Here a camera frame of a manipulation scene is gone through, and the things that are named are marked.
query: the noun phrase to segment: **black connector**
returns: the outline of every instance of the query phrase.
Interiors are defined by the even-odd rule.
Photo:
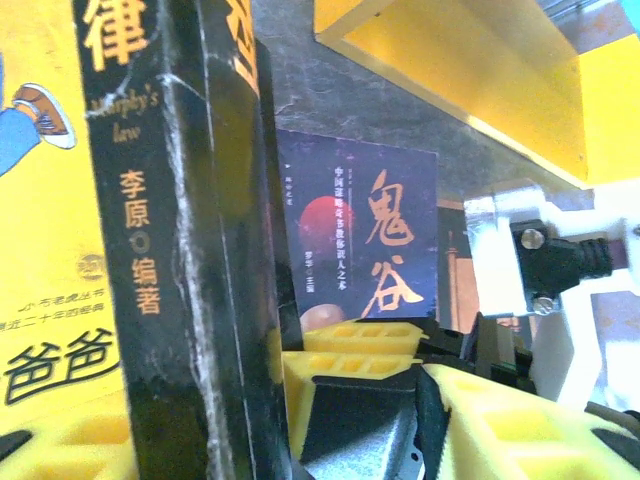
[[[580,242],[551,238],[540,220],[512,224],[511,232],[529,312],[541,313],[541,299],[557,307],[559,295],[581,280],[607,277],[613,272],[609,244],[604,238]]]

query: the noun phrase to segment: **screw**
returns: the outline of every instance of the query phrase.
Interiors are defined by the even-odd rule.
[[[533,300],[533,311],[543,317],[553,312],[553,299],[549,297],[538,297]]]
[[[520,237],[522,246],[527,250],[538,250],[544,245],[544,234],[535,228],[527,228]]]

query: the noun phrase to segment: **book cover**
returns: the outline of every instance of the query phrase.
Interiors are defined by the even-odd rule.
[[[140,478],[289,478],[250,2],[73,6]]]
[[[123,388],[72,2],[16,6],[0,2],[3,428]]]
[[[435,153],[278,132],[298,310],[435,315]]]

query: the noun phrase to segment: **worn book spine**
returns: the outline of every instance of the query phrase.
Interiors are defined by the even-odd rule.
[[[140,478],[289,478],[250,2],[74,9]]]
[[[289,255],[289,240],[285,217],[285,194],[282,188],[278,139],[273,99],[271,58],[269,51],[261,42],[256,43],[258,59],[258,85],[260,88],[260,106],[262,130],[267,163],[267,187],[269,197],[269,231],[276,264],[276,295],[278,300],[278,318],[285,351],[303,350],[300,312],[296,302],[293,283],[293,269]]]

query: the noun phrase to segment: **metal part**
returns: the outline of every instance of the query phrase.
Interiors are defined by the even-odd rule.
[[[533,301],[533,311],[543,317],[553,312],[553,299],[549,297],[538,297]]]
[[[544,245],[544,234],[535,228],[528,228],[522,234],[522,238],[520,242],[522,246],[527,250],[538,250],[542,245]]]
[[[413,365],[384,380],[315,375],[301,465],[316,480],[417,480],[416,389],[423,372]]]
[[[597,415],[600,418],[616,423],[626,428],[640,439],[640,420],[629,412],[619,412],[603,405],[589,402],[585,408],[585,412]]]
[[[634,32],[624,8],[617,1],[591,2],[581,8],[565,9],[550,18],[579,54],[615,42]]]
[[[609,243],[603,238],[579,242],[555,238],[541,220],[512,223],[510,228],[529,311],[536,310],[536,298],[558,299],[581,281],[608,277],[613,271]],[[546,241],[538,245],[539,238],[532,232]]]
[[[583,10],[598,2],[601,0],[538,0],[544,13],[554,22],[568,13]]]
[[[545,201],[542,189],[530,182],[497,185],[465,201],[467,236],[484,315],[527,313],[510,224],[540,218],[539,207]]]

